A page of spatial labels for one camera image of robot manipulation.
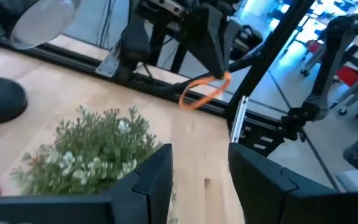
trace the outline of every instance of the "white flower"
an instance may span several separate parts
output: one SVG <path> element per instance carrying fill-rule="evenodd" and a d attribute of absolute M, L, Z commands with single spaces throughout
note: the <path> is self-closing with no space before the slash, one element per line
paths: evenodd
<path fill-rule="evenodd" d="M 96 174 L 96 170 L 95 170 L 95 169 L 88 171 L 88 177 L 92 177 L 92 176 L 94 176 L 95 174 Z"/>
<path fill-rule="evenodd" d="M 75 162 L 75 158 L 72 152 L 66 152 L 63 156 L 63 161 L 67 164 L 73 164 Z"/>
<path fill-rule="evenodd" d="M 117 176 L 118 180 L 121 180 L 125 175 L 126 174 L 123 171 L 121 171 Z"/>
<path fill-rule="evenodd" d="M 76 170 L 73 173 L 73 178 L 80 179 L 81 184 L 85 185 L 88 181 L 88 173 L 83 170 Z"/>
<path fill-rule="evenodd" d="M 58 151 L 52 151 L 46 158 L 45 162 L 48 164 L 54 164 L 60 159 L 61 155 Z"/>
<path fill-rule="evenodd" d="M 100 174 L 100 177 L 102 178 L 102 179 L 105 179 L 106 177 L 107 177 L 107 170 L 102 170 L 101 171 L 101 174 Z"/>
<path fill-rule="evenodd" d="M 82 170 L 76 170 L 73 173 L 73 177 L 76 179 L 84 179 L 87 178 L 85 171 Z"/>
<path fill-rule="evenodd" d="M 62 161 L 59 163 L 60 168 L 71 167 L 75 162 L 75 158 L 73 153 L 66 152 L 66 154 L 62 157 Z"/>
<path fill-rule="evenodd" d="M 122 171 L 118 174 L 117 178 L 119 180 L 122 179 L 125 175 L 132 172 L 132 170 L 134 170 L 136 168 L 136 165 L 137 165 L 136 159 L 134 159 L 131 162 L 122 163 Z"/>
<path fill-rule="evenodd" d="M 82 156 L 77 156 L 76 160 L 77 160 L 78 162 L 82 162 Z"/>
<path fill-rule="evenodd" d="M 94 169 L 94 162 L 88 163 L 87 168 L 90 169 L 90 170 L 93 170 Z"/>
<path fill-rule="evenodd" d="M 123 120 L 120 120 L 118 123 L 118 130 L 122 133 L 128 133 L 129 131 L 131 131 L 129 124 Z"/>
<path fill-rule="evenodd" d="M 34 176 L 29 174 L 27 177 L 25 177 L 26 182 L 32 182 L 34 180 Z"/>
<path fill-rule="evenodd" d="M 67 176 L 71 172 L 71 166 L 63 169 L 62 176 Z"/>

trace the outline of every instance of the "lamp shade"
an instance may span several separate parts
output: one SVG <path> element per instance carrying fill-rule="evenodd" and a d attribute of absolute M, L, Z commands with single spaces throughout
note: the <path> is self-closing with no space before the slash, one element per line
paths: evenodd
<path fill-rule="evenodd" d="M 60 34 L 75 18 L 81 0 L 0 0 L 0 26 L 12 46 L 29 49 Z"/>

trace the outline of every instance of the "lamp base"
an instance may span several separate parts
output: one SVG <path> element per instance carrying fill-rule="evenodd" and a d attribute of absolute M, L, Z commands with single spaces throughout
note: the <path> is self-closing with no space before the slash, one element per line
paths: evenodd
<path fill-rule="evenodd" d="M 27 97 L 20 84 L 0 78 L 0 124 L 20 116 L 27 108 Z"/>

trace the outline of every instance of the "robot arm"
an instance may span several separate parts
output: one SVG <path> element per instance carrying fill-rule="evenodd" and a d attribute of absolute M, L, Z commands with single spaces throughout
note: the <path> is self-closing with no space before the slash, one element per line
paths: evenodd
<path fill-rule="evenodd" d="M 262 35 L 232 19 L 234 0 L 143 0 L 141 7 L 163 11 L 158 19 L 176 22 L 174 38 L 212 74 L 221 79 L 229 60 L 238 59 L 262 43 Z"/>
<path fill-rule="evenodd" d="M 297 135 L 307 121 L 319 121 L 328 113 L 327 97 L 335 71 L 344 52 L 358 35 L 358 14 L 333 19 L 326 29 L 326 51 L 313 89 L 300 108 L 291 108 L 282 118 L 282 126 L 290 135 Z"/>

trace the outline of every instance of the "orange rubber band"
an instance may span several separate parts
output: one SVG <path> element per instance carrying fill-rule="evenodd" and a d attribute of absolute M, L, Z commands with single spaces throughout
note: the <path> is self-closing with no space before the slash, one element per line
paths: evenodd
<path fill-rule="evenodd" d="M 228 88 L 228 86 L 230 85 L 230 82 L 231 82 L 230 72 L 225 72 L 223 78 L 226 80 L 223 83 L 223 85 L 221 87 L 219 87 L 218 89 L 216 89 L 215 91 L 213 91 L 210 95 L 205 96 L 204 98 L 202 98 L 196 102 L 193 102 L 191 104 L 186 104 L 184 102 L 185 94 L 190 88 L 196 87 L 198 85 L 208 85 L 211 82 L 215 81 L 216 78 L 215 77 L 206 77 L 206 78 L 200 78 L 199 80 L 192 81 L 185 88 L 185 91 L 181 94 L 181 96 L 179 98 L 179 108 L 181 108 L 183 110 L 196 110 L 196 109 L 202 107 L 203 105 L 205 105 L 206 103 L 208 103 L 209 101 L 211 101 L 212 99 L 214 99 L 216 96 L 221 94 L 224 90 L 226 90 Z"/>

